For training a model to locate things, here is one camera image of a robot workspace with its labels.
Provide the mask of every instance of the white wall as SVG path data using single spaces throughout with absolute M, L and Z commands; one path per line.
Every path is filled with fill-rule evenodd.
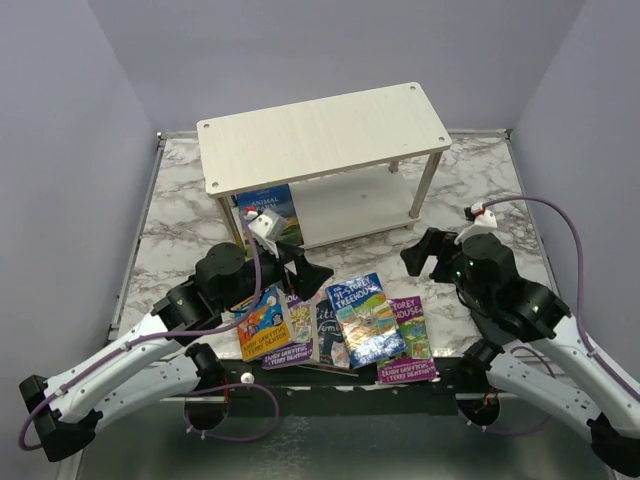
M 640 2 L 590 0 L 513 135 L 525 190 L 566 208 L 582 233 L 586 321 L 640 379 Z M 534 208 L 565 298 L 576 255 L 553 212 Z
M 418 81 L 449 128 L 514 127 L 583 0 L 90 0 L 159 130 Z
M 18 384 L 78 363 L 106 331 L 157 139 L 85 0 L 5 0 L 0 15 L 0 468 L 18 450 Z

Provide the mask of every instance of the marble surface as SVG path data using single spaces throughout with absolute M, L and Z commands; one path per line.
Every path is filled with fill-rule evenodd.
M 413 192 L 425 162 L 426 157 L 419 157 L 400 165 L 400 174 Z M 411 278 L 404 270 L 400 250 L 418 241 L 429 226 L 461 230 L 467 225 L 464 207 L 476 201 L 520 191 L 504 139 L 454 138 L 433 179 L 420 221 L 413 228 L 314 248 L 308 258 L 336 271 L 327 285 L 375 271 L 390 298 L 420 295 L 434 355 L 455 355 L 479 338 L 468 310 L 458 302 L 452 286 L 429 281 L 434 260 L 427 263 L 419 278 Z M 496 235 L 514 250 L 520 274 L 549 285 L 524 202 L 497 205 L 494 211 L 499 224 Z M 212 245 L 228 240 L 215 202 L 204 190 L 197 139 L 167 140 L 119 331 L 128 330 L 169 288 L 184 281 Z M 240 358 L 233 331 L 200 341 L 210 343 L 220 358 Z

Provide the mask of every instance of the lower shelf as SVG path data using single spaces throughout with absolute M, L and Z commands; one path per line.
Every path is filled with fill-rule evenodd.
M 411 225 L 413 202 L 400 172 L 387 165 L 292 183 L 305 248 Z

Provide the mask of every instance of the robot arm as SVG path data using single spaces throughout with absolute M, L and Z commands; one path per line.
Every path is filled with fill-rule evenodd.
M 280 282 L 287 293 L 308 300 L 333 270 L 310 264 L 301 248 L 278 242 L 279 220 L 267 210 L 249 226 L 263 247 L 254 251 L 260 284 Z M 295 273 L 285 266 L 290 262 Z M 215 245 L 198 261 L 193 275 L 118 340 L 64 373 L 24 380 L 20 392 L 47 458 L 54 462 L 76 453 L 105 426 L 143 405 L 222 385 L 224 368 L 211 347 L 190 344 L 199 336 L 233 328 L 218 328 L 221 315 L 254 293 L 257 271 L 254 260 L 245 261 L 237 245 Z M 171 361 L 149 367 L 187 346 Z M 24 444 L 27 426 L 21 447 L 35 449 Z
M 401 252 L 408 273 L 419 276 L 426 259 L 436 256 L 432 280 L 455 285 L 465 306 L 530 343 L 578 388 L 527 367 L 488 339 L 465 352 L 463 369 L 486 374 L 494 387 L 564 421 L 590 439 L 594 452 L 614 469 L 640 475 L 638 382 L 587 335 L 601 360 L 596 361 L 569 307 L 544 285 L 520 277 L 513 251 L 490 233 L 497 228 L 492 212 L 476 204 L 465 213 L 474 223 L 460 234 L 429 228 L 418 244 Z

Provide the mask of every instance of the colorful book cover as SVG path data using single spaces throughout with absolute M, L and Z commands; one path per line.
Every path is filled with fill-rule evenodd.
M 236 319 L 243 314 L 251 299 L 236 305 Z M 291 319 L 289 310 L 282 308 L 284 298 L 275 285 L 264 290 L 256 308 L 249 318 L 238 325 L 238 340 L 244 361 L 260 358 L 262 355 L 289 344 L 291 341 Z
M 431 355 L 427 326 L 420 297 L 389 300 L 400 326 L 400 333 L 407 343 L 407 350 L 393 358 L 378 362 L 380 383 L 408 383 L 432 380 L 438 376 Z
M 377 273 L 331 285 L 327 293 L 353 368 L 407 349 Z
M 318 364 L 331 369 L 349 369 L 347 346 L 338 325 L 336 314 L 325 292 L 315 297 L 316 324 L 318 328 Z
M 311 301 L 303 302 L 296 295 L 286 295 L 291 315 L 292 341 L 286 347 L 271 352 L 262 359 L 262 368 L 280 368 L 300 365 L 318 360 L 318 330 L 315 306 Z
M 278 215 L 287 220 L 287 227 L 280 236 L 280 241 L 290 245 L 302 245 L 302 231 L 293 205 L 291 190 L 289 185 L 278 185 L 276 187 L 263 188 L 252 192 L 239 193 L 236 196 L 238 209 L 246 207 L 256 207 L 260 210 L 267 208 L 273 210 Z

